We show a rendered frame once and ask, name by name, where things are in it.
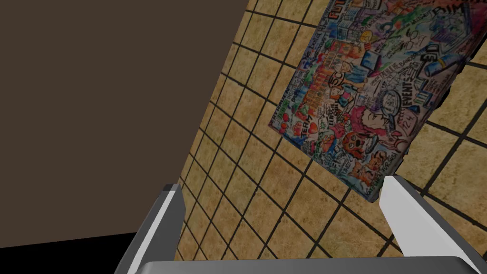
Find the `colourful doodle wall picture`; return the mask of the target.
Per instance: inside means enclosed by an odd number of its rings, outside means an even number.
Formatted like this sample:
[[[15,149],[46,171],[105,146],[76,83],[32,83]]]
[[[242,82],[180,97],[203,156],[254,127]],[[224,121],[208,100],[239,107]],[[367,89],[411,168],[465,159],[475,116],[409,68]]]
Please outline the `colourful doodle wall picture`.
[[[487,37],[487,0],[331,0],[269,127],[369,202]]]

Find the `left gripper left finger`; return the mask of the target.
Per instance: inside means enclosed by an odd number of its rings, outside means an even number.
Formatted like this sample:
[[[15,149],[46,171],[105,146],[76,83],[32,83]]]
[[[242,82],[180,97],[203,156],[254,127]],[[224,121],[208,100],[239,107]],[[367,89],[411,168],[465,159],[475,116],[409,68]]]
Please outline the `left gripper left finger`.
[[[167,184],[159,194],[121,258],[114,274],[146,274],[150,263],[172,261],[185,216],[180,184]]]

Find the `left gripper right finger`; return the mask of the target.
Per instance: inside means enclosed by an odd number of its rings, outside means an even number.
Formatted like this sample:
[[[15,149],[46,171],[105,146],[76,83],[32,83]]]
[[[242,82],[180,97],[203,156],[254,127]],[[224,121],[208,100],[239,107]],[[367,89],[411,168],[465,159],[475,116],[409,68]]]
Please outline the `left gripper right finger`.
[[[433,272],[487,272],[487,262],[400,176],[386,176],[380,209],[405,257]]]

